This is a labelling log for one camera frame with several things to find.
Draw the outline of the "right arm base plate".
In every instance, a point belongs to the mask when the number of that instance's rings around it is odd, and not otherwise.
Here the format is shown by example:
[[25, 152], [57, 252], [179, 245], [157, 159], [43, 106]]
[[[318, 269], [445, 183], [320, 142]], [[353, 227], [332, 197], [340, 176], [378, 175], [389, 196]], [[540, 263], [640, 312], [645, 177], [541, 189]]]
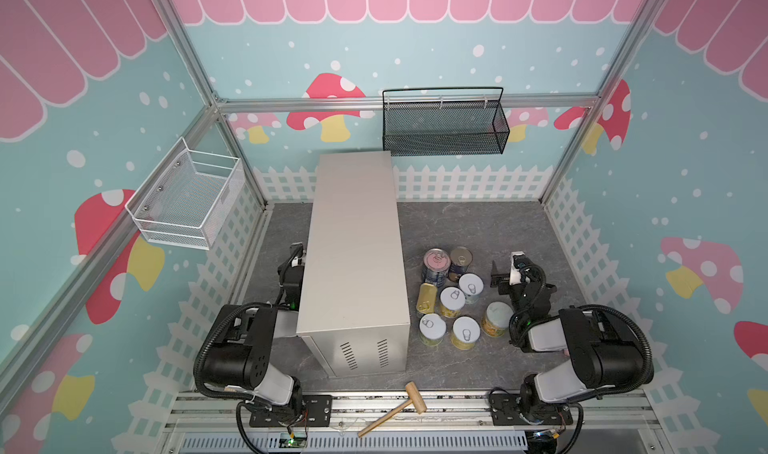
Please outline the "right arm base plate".
[[564, 404], [547, 404], [535, 396], [518, 392], [492, 389], [487, 403], [494, 426], [570, 426], [573, 417]]

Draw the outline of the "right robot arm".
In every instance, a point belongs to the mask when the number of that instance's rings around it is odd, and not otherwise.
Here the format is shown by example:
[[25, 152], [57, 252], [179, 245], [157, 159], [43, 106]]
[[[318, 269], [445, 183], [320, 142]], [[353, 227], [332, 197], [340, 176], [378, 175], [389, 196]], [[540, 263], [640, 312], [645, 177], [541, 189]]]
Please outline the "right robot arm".
[[572, 305], [553, 314], [557, 286], [524, 252], [511, 254], [507, 272], [493, 266], [490, 286], [511, 301], [512, 314], [503, 326], [512, 346], [568, 356], [546, 372], [527, 375], [516, 393], [492, 389], [488, 401], [496, 425], [569, 424], [575, 405], [625, 394], [653, 380], [651, 343], [634, 320], [602, 304]]

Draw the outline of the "blue soup can pink lid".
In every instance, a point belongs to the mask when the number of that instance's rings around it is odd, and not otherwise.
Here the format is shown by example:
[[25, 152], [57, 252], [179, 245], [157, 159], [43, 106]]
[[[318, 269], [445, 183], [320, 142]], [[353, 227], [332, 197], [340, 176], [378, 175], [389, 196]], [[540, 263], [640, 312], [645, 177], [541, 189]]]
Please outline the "blue soup can pink lid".
[[442, 288], [447, 280], [451, 259], [441, 248], [432, 248], [423, 256], [422, 279], [424, 283]]

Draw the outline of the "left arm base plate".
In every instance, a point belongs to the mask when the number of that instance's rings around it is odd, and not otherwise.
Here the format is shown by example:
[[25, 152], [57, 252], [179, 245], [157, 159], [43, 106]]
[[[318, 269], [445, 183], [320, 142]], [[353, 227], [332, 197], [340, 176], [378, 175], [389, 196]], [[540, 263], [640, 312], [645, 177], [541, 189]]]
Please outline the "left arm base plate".
[[252, 428], [304, 428], [329, 427], [332, 412], [330, 395], [304, 395], [297, 403], [293, 399], [284, 406], [270, 410], [257, 408], [249, 414], [248, 426]]

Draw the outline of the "peach fruit can plastic lid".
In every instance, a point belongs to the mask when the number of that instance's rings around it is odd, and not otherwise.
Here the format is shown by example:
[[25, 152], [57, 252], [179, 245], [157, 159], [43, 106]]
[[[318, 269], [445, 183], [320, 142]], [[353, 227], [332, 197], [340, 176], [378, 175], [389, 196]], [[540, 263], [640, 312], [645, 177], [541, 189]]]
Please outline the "peach fruit can plastic lid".
[[491, 302], [484, 312], [481, 328], [490, 337], [504, 336], [509, 328], [509, 322], [513, 315], [513, 308], [505, 302]]

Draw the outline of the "dark blue chopped tomato can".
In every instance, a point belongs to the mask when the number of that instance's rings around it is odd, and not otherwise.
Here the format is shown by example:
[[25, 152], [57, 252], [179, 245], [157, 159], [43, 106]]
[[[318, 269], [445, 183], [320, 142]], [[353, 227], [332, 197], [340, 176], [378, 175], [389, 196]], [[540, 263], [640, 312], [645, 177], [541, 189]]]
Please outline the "dark blue chopped tomato can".
[[452, 282], [458, 282], [460, 277], [464, 275], [473, 260], [472, 252], [464, 246], [456, 246], [450, 251], [450, 267], [448, 271], [448, 278]]

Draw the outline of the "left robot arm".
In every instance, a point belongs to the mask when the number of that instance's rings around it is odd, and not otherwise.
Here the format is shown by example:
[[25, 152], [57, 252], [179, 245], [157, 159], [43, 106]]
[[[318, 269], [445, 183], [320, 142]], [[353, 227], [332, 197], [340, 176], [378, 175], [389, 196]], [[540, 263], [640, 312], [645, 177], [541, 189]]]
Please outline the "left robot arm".
[[291, 246], [277, 268], [274, 301], [224, 305], [193, 363], [196, 390], [209, 397], [236, 399], [254, 412], [288, 425], [304, 413], [300, 381], [271, 364], [273, 342], [297, 336], [304, 277], [304, 245]]

